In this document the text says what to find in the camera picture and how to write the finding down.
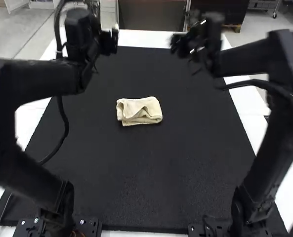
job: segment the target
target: dark cabinet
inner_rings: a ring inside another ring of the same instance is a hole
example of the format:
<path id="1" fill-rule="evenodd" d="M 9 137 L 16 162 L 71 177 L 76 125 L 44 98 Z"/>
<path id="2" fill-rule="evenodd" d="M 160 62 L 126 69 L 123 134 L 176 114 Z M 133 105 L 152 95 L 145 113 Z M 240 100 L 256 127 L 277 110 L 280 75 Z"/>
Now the dark cabinet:
<path id="1" fill-rule="evenodd" d="M 249 5 L 249 0 L 191 0 L 190 10 L 198 9 L 221 12 L 225 16 L 226 25 L 240 25 L 243 23 Z"/>

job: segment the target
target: white table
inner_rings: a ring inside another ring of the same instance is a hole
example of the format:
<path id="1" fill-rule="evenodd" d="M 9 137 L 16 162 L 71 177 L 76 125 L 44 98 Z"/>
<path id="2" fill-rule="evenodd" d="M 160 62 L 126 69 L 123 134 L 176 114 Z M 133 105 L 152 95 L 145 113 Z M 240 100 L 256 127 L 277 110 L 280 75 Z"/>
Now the white table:
<path id="1" fill-rule="evenodd" d="M 169 48 L 169 38 L 171 35 L 172 32 L 120 30 L 119 45 L 148 48 Z M 62 42 L 65 42 L 66 36 L 64 29 L 61 29 L 61 37 Z M 231 45 L 223 35 L 222 49 L 229 48 L 231 48 Z M 44 52 L 41 60 L 50 60 L 55 58 L 55 51 L 56 43 L 55 40 L 53 40 Z M 247 79 L 249 79 L 248 76 L 224 78 L 227 84 Z M 267 122 L 264 118 L 264 115 L 269 115 L 270 111 L 256 88 L 253 86 L 232 89 L 230 94 L 246 134 L 250 140 L 251 146 L 254 152 L 257 153 L 267 128 Z M 34 130 L 37 127 L 49 101 L 49 98 L 36 101 L 23 105 L 17 110 L 16 136 L 18 138 L 18 144 L 22 147 L 22 149 L 25 149 L 28 145 L 30 138 L 34 133 Z M 280 189 L 277 192 L 276 205 L 287 230 L 289 230 L 293 224 L 293 163 L 289 168 L 289 171 L 286 174 Z M 14 233 L 14 230 L 15 227 L 0 227 L 0 237 L 11 237 Z M 140 237 L 184 236 L 174 234 L 120 231 L 103 231 L 102 235 L 103 237 L 130 237 L 136 235 L 139 235 Z"/>

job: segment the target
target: cream towel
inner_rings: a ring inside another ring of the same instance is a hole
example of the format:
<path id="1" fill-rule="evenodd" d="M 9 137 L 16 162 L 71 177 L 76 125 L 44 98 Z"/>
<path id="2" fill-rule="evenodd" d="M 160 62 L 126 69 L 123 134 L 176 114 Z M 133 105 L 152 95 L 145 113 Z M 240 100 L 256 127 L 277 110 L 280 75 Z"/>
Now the cream towel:
<path id="1" fill-rule="evenodd" d="M 163 120 L 160 103 L 154 96 L 117 100 L 117 117 L 123 126 L 159 123 Z"/>

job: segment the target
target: black mat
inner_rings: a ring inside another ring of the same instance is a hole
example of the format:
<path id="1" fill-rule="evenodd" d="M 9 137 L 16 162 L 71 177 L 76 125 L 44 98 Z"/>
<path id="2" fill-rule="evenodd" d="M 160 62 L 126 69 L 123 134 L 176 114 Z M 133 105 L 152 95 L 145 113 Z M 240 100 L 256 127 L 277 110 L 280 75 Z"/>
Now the black mat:
<path id="1" fill-rule="evenodd" d="M 104 229 L 186 233 L 203 214 L 230 216 L 234 188 L 254 153 L 228 92 L 165 49 L 120 47 L 100 58 L 85 94 L 64 98 L 71 131 L 46 167 L 75 186 L 75 214 L 96 216 Z M 164 120 L 122 127 L 116 100 L 156 96 Z M 26 149 L 41 159 L 63 132 L 55 100 Z M 16 199 L 4 224 L 34 217 Z M 269 226 L 286 233 L 277 209 Z"/>

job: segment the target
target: white floor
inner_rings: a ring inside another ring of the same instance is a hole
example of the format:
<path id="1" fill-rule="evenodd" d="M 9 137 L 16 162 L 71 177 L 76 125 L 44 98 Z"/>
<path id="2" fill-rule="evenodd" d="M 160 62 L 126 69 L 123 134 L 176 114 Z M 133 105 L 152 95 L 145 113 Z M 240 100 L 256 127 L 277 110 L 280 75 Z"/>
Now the white floor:
<path id="1" fill-rule="evenodd" d="M 52 17 L 50 17 L 35 35 L 25 44 L 25 47 L 19 51 L 16 58 L 20 59 L 39 59 L 43 52 L 43 60 L 54 58 L 55 42 L 52 41 L 54 35 L 52 31 Z M 265 37 L 268 29 L 293 28 L 293 23 L 288 19 L 288 16 L 278 14 L 277 19 L 272 19 L 270 14 L 264 12 L 249 12 L 244 21 L 242 32 L 236 34 L 226 31 L 224 38 L 224 48 L 232 46 L 239 46 L 241 44 L 259 40 Z M 143 47 L 167 47 L 167 39 L 169 32 L 131 32 L 122 31 L 119 45 L 127 46 L 143 46 Z M 225 78 L 226 83 L 231 83 L 237 80 L 247 79 L 247 77 L 233 77 Z M 257 152 L 261 143 L 262 137 L 267 127 L 267 122 L 264 115 L 268 115 L 269 111 L 260 94 L 254 87 L 246 87 L 244 89 L 235 89 L 231 91 L 233 102 L 237 108 L 238 114 L 241 118 L 242 124 L 246 130 L 247 136 L 251 142 L 252 148 Z M 49 100 L 28 104 L 19 108 L 16 112 L 16 132 L 18 142 L 24 149 L 28 144 L 31 135 L 34 132 L 42 114 L 48 104 Z M 276 198 L 278 210 L 283 218 L 286 228 L 289 230 L 293 224 L 293 164 L 285 177 Z M 14 228 L 1 228 L 0 236 L 11 236 Z M 119 233 L 119 232 L 104 232 L 103 236 L 117 236 L 129 237 L 130 235 L 137 235 L 137 233 Z M 147 237 L 153 234 L 139 234 Z"/>

